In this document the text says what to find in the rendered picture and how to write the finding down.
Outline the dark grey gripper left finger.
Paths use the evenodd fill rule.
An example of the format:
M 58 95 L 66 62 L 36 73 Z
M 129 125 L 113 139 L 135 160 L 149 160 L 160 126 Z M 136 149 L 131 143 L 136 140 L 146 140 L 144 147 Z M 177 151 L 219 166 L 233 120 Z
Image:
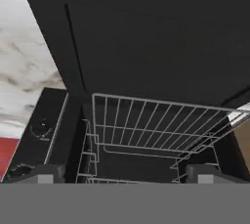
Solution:
M 61 184 L 64 182 L 64 166 L 42 164 L 33 166 L 27 175 L 20 178 L 9 179 L 8 172 L 5 175 L 5 182 L 8 184 Z

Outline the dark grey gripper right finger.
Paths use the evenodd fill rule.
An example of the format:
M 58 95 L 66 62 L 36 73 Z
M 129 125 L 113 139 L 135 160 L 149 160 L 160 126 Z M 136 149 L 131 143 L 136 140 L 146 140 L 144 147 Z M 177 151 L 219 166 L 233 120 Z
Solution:
M 189 184 L 247 184 L 248 181 L 226 175 L 207 164 L 189 164 L 187 166 Z

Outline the black toaster oven knob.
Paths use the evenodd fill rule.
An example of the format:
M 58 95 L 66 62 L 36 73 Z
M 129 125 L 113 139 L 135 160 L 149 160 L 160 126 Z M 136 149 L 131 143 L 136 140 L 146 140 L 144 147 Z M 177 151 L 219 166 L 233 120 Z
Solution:
M 27 165 L 27 164 L 20 164 L 17 165 L 14 168 L 11 168 L 8 172 L 8 178 L 9 179 L 15 179 L 20 178 L 23 175 L 27 175 L 30 173 L 33 169 L 33 166 Z
M 30 133 L 39 140 L 48 141 L 52 133 L 53 127 L 47 118 L 41 118 L 30 126 Z

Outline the black toaster oven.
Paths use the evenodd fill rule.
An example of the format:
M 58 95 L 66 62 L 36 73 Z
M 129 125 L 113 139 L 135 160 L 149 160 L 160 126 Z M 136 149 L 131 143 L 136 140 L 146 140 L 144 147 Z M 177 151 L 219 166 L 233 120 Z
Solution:
M 93 132 L 92 95 L 79 99 L 69 95 L 65 90 L 44 89 L 23 131 L 5 175 L 11 168 L 20 164 L 63 165 L 64 183 L 77 183 L 76 173 L 85 132 L 83 119 L 90 121 Z M 41 118 L 47 118 L 53 127 L 48 141 L 36 139 L 30 133 L 30 126 Z M 250 182 L 250 173 L 233 132 L 199 154 L 184 160 L 176 160 L 175 165 L 179 168 L 180 179 L 178 184 L 187 183 L 187 166 L 189 164 L 207 164 L 226 175 Z

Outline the black toaster oven door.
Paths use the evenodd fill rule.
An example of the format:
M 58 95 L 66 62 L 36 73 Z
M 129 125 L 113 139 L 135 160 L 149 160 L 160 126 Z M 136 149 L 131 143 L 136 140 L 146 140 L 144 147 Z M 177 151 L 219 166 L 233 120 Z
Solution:
M 250 102 L 250 0 L 27 2 L 72 95 Z

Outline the red flat object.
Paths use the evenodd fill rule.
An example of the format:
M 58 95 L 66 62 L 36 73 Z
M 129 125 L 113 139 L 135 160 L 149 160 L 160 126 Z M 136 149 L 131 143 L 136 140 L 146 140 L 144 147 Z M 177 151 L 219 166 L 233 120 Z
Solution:
M 0 138 L 0 182 L 2 181 L 12 156 L 19 143 L 18 139 Z

